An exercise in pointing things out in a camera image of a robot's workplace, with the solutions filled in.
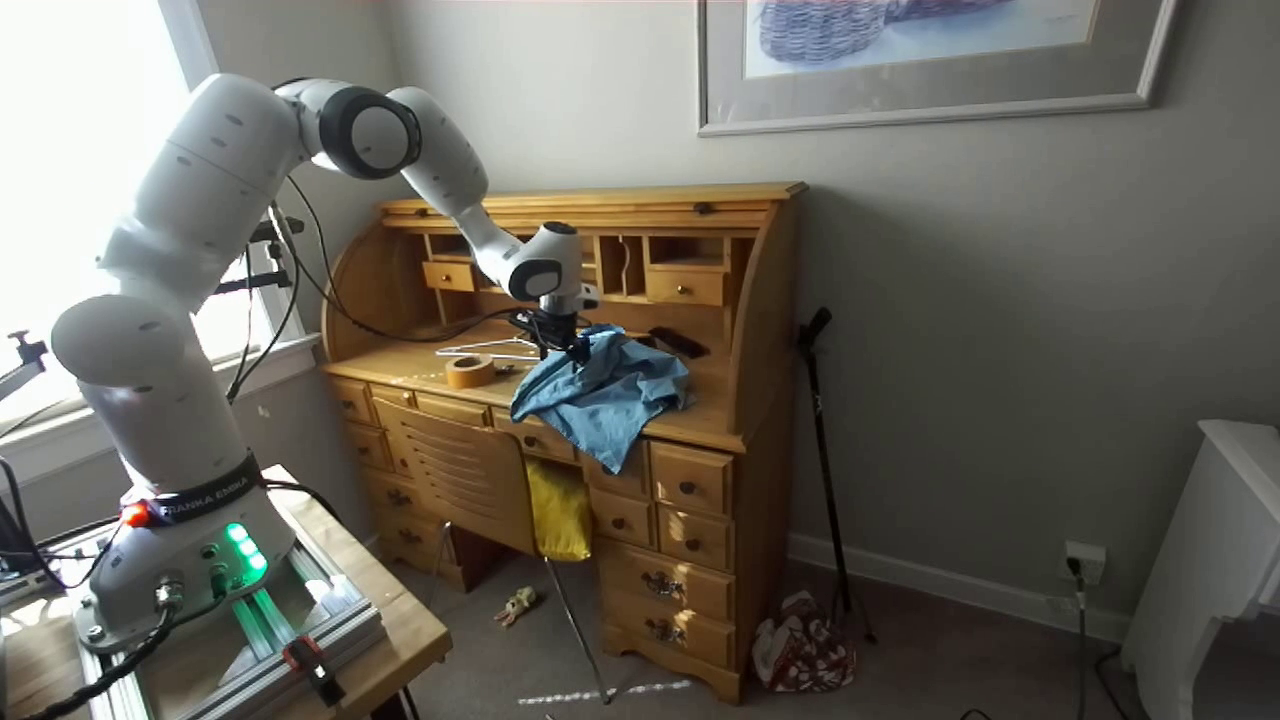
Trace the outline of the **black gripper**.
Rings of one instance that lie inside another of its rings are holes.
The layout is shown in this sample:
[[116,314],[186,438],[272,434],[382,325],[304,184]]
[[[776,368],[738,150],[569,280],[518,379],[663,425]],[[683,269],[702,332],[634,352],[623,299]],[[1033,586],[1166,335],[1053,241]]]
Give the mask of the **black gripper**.
[[569,352],[574,344],[574,313],[572,308],[537,304],[533,314],[527,314],[527,335],[545,352]]

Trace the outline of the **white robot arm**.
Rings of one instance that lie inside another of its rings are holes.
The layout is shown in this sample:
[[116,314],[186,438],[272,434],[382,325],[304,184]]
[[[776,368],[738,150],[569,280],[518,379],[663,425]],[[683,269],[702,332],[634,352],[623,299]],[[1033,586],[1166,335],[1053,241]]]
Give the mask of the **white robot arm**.
[[475,147],[423,89],[265,89],[217,71],[176,114],[99,252],[113,289],[67,304],[52,325],[55,358],[133,472],[126,527],[191,525],[256,482],[256,460],[191,314],[218,293],[272,282],[267,270],[227,280],[227,269],[246,263],[296,163],[350,178],[403,176],[454,224],[499,293],[533,299],[527,335],[541,347],[574,344],[574,230],[545,224],[533,241],[506,235],[482,206],[489,176]]

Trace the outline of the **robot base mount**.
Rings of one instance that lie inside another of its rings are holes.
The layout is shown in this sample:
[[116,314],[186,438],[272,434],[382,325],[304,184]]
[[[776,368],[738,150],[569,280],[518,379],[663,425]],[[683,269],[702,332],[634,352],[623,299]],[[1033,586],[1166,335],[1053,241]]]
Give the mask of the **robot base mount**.
[[357,694],[382,638],[377,602],[279,515],[218,518],[186,549],[120,532],[77,594],[77,638],[116,671],[103,709],[176,720],[284,720]]

